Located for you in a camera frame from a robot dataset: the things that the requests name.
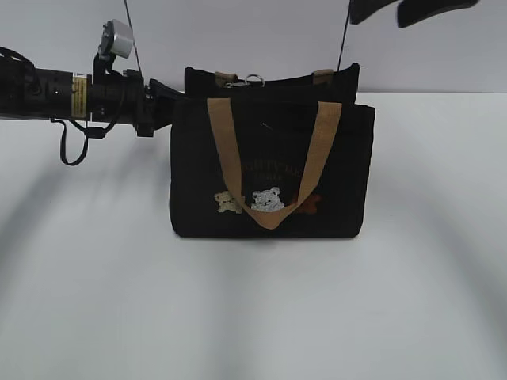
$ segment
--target black tote bag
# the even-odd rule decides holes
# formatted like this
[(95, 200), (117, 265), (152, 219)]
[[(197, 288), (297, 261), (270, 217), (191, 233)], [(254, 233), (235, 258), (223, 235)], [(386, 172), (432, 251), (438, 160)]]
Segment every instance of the black tote bag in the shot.
[(182, 237), (353, 238), (375, 109), (331, 102), (179, 101), (170, 217)]
[(315, 71), (299, 78), (262, 82), (227, 88), (227, 84), (244, 84), (236, 74), (209, 73), (192, 67), (185, 69), (185, 95), (196, 98), (233, 97), (251, 101), (336, 101), (355, 103), (360, 66), (333, 72)]

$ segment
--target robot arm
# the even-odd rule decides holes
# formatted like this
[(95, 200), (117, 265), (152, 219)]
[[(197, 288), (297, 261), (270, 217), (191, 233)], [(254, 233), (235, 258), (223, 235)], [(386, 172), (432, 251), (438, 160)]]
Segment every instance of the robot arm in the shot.
[[(351, 0), (350, 22), (358, 25), (397, 0)], [(471, 8), (478, 0), (404, 0), (398, 6), (398, 25), (406, 28), (437, 14)]]

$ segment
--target teddy bear embroidery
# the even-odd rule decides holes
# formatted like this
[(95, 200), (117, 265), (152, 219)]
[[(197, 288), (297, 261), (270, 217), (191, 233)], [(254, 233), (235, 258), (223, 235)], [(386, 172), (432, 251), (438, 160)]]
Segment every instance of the teddy bear embroidery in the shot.
[(279, 211), (285, 207), (279, 197), (280, 189), (271, 188), (262, 192), (253, 192), (252, 210), (263, 212)]
[(242, 214), (243, 209), (241, 206), (236, 202), (236, 199), (230, 194), (229, 192), (219, 192), (215, 194), (215, 200), (219, 204), (219, 213), (223, 213), (225, 211), (231, 211), (236, 214)]
[[(322, 200), (321, 196), (312, 194), (308, 198), (305, 199), (305, 201), (299, 206), (295, 211), (294, 214), (307, 214), (307, 215), (315, 215), (317, 214), (317, 203)], [(293, 203), (297, 202), (297, 198), (294, 196), (292, 199)]]

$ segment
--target white teddy bear patch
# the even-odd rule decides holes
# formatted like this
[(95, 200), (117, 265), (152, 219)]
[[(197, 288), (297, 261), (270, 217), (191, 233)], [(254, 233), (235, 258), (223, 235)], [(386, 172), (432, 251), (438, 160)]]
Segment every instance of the white teddy bear patch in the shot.
[(263, 192), (253, 192), (252, 210), (263, 212), (274, 212), (281, 210), (285, 207), (279, 197), (280, 189), (272, 188), (271, 190), (264, 190)]
[(219, 213), (223, 213), (225, 211), (232, 211), (236, 214), (243, 213), (243, 209), (229, 192), (219, 192), (215, 194), (215, 200), (219, 204)]

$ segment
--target black cable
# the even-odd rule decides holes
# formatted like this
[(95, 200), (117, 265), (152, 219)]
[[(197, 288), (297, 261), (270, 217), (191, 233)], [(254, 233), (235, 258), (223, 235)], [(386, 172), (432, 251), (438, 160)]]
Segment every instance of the black cable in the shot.
[(118, 120), (120, 119), (120, 116), (121, 116), (121, 111), (123, 110), (123, 107), (124, 107), (125, 97), (126, 97), (126, 92), (127, 92), (127, 82), (121, 74), (120, 74), (120, 76), (122, 78), (121, 80), (123, 81), (123, 87), (122, 87), (121, 98), (120, 98), (120, 105), (118, 106), (118, 110), (116, 111), (115, 116), (112, 117), (111, 122), (105, 128), (105, 133), (109, 133), (113, 129), (113, 127), (116, 125), (116, 123), (118, 123)]
[(63, 125), (62, 138), (60, 139), (60, 160), (62, 160), (62, 162), (68, 166), (79, 165), (81, 162), (83, 162), (83, 160), (86, 157), (86, 154), (88, 153), (88, 139), (89, 138), (88, 138), (88, 135), (86, 134), (86, 129), (81, 127), (79, 124), (76, 125), (77, 123), (76, 124), (72, 123), (72, 124), (76, 125), (76, 127), (81, 132), (83, 132), (83, 134), (85, 135), (85, 142), (83, 144), (82, 151), (81, 151), (81, 154), (79, 155), (78, 159), (76, 161), (69, 162), (67, 160), (67, 125), (62, 120), (51, 119), (51, 122)]
[(0, 47), (0, 54), (6, 58), (15, 58), (28, 66), (29, 70), (32, 71), (32, 83), (30, 84), (31, 90), (35, 94), (40, 93), (42, 90), (40, 87), (40, 78), (37, 74), (37, 69), (35, 68), (35, 65), (32, 63), (32, 61), (19, 54), (17, 51), (10, 50), (6, 47)]
[(345, 49), (345, 39), (347, 38), (347, 31), (349, 30), (349, 20), (350, 20), (350, 2), (349, 5), (347, 6), (347, 18), (345, 19), (345, 28), (343, 29), (343, 37), (341, 39), (340, 58), (338, 59), (337, 71), (340, 71), (341, 57), (343, 56), (343, 51)]
[[(132, 27), (132, 20), (130, 19), (130, 11), (128, 10), (127, 0), (124, 0), (124, 4), (125, 10), (127, 11), (128, 26), (130, 27), (133, 33), (134, 29)], [(137, 44), (135, 43), (135, 37), (134, 37), (134, 51), (135, 51), (135, 59), (137, 60), (137, 67), (139, 68), (139, 73), (141, 74), (141, 76), (143, 76), (143, 71), (141, 70), (141, 63), (139, 62), (139, 54), (137, 52)]]

